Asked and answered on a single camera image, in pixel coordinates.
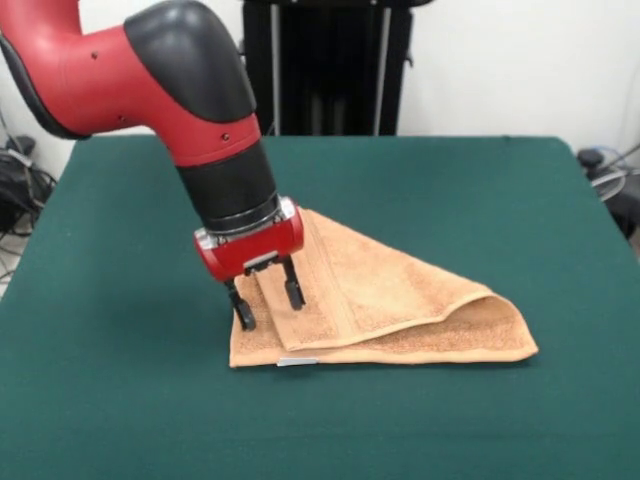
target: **towel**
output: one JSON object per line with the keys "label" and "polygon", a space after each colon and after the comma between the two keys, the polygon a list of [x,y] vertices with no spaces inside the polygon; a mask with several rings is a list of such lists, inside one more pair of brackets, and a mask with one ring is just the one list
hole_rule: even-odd
{"label": "towel", "polygon": [[293,255],[307,304],[294,311],[281,268],[237,279],[256,318],[231,332],[230,365],[515,362],[538,352],[519,310],[487,286],[300,209]]}

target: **black cover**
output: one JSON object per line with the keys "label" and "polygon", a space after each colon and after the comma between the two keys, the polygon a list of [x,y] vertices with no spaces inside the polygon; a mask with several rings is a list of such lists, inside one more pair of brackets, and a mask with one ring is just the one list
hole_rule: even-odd
{"label": "black cover", "polygon": [[275,180],[261,142],[226,160],[178,171],[193,207],[211,231],[246,228],[278,208]]}
{"label": "black cover", "polygon": [[29,110],[31,110],[31,113],[33,113],[33,116],[36,118],[40,126],[51,135],[68,140],[81,140],[88,138],[87,136],[72,132],[58,122],[51,112],[49,112],[45,104],[42,102],[40,95],[38,95],[20,55],[16,49],[13,48],[11,42],[9,42],[9,40],[3,35],[0,35],[0,49],[2,49],[4,58],[7,61],[11,75],[13,75],[13,80],[16,82],[16,85],[18,85],[18,90],[20,90],[22,98],[24,98]]}
{"label": "black cover", "polygon": [[124,30],[151,75],[193,115],[228,123],[255,111],[233,39],[205,5],[167,0],[129,17]]}

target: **black stand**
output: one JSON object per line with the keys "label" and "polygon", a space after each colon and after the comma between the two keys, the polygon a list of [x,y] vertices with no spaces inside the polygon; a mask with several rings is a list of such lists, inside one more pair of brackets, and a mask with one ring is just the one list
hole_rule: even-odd
{"label": "black stand", "polygon": [[246,2],[247,72],[263,134],[395,135],[410,7],[430,1]]}

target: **black wrist cylinder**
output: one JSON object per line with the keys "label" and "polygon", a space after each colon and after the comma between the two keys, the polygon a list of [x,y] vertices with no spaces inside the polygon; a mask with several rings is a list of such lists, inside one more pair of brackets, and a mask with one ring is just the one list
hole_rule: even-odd
{"label": "black wrist cylinder", "polygon": [[212,232],[250,228],[278,209],[276,184],[261,141],[225,160],[178,171],[204,227]]}

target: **white wall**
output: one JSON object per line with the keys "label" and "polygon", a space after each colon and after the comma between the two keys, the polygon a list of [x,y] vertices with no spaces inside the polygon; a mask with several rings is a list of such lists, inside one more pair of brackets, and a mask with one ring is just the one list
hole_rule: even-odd
{"label": "white wall", "polygon": [[[111,26],[153,2],[81,0],[83,26]],[[204,2],[239,40],[241,2]],[[640,141],[637,0],[436,0],[415,15],[401,134],[557,135],[574,148]],[[15,133],[35,136],[42,165],[60,173],[71,142],[43,132],[4,65],[0,88]]]}

